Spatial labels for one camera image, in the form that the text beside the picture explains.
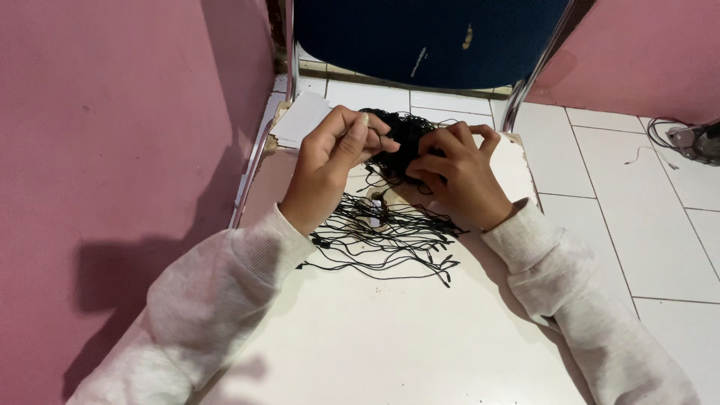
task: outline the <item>tiled floor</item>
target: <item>tiled floor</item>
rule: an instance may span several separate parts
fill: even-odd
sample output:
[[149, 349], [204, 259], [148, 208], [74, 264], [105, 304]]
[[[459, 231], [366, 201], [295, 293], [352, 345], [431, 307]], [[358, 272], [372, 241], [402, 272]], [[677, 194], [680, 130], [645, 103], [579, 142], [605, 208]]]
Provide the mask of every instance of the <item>tiled floor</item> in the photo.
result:
[[[499, 128], [505, 108], [504, 101], [332, 80], [300, 86], [330, 105], [410, 111], [433, 122]], [[680, 167], [673, 170], [645, 148], [625, 164], [639, 146], [652, 146], [648, 121], [525, 103], [515, 132], [545, 214], [595, 249], [608, 291], [680, 363], [703, 402], [720, 404], [720, 168], [663, 151]]]

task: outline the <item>person's right hand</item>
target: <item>person's right hand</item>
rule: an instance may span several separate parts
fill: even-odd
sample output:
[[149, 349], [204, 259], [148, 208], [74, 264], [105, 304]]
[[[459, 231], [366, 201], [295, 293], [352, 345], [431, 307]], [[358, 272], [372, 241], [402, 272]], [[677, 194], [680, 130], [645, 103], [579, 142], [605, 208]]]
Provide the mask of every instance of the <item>person's right hand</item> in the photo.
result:
[[[473, 133], [484, 138], [480, 148]], [[420, 139], [420, 157], [405, 173], [425, 182], [441, 204], [489, 231], [516, 212], [490, 169], [499, 142], [500, 134], [487, 125], [468, 127], [461, 121], [438, 128]], [[430, 154], [433, 149], [441, 149], [445, 157]]]

